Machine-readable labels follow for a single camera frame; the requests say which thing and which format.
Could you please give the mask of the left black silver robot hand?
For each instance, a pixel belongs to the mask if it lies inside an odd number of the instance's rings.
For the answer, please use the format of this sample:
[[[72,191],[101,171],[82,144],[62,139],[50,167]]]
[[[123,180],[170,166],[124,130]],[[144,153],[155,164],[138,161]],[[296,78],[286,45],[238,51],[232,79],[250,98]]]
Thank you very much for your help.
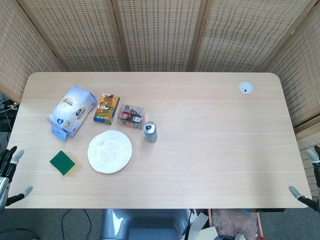
[[[26,198],[33,190],[33,186],[28,186],[23,192],[18,195],[8,197],[10,186],[16,172],[17,165],[24,154],[24,150],[16,153],[17,146],[11,149],[6,149],[0,154],[0,212],[2,213],[5,207],[10,206],[24,198]]]

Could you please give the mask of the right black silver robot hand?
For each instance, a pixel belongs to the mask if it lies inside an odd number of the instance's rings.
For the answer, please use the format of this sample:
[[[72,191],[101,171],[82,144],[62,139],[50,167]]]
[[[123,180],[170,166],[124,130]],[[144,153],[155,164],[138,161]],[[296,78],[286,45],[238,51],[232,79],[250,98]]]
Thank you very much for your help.
[[[310,207],[316,212],[320,212],[320,147],[315,145],[314,150],[317,155],[314,153],[313,150],[308,149],[307,154],[311,159],[311,163],[313,166],[313,172],[316,180],[316,186],[318,189],[318,200],[314,201],[310,198],[305,197],[304,195],[300,194],[299,191],[294,186],[289,186],[289,190],[291,194],[301,203],[305,204],[306,206]]]

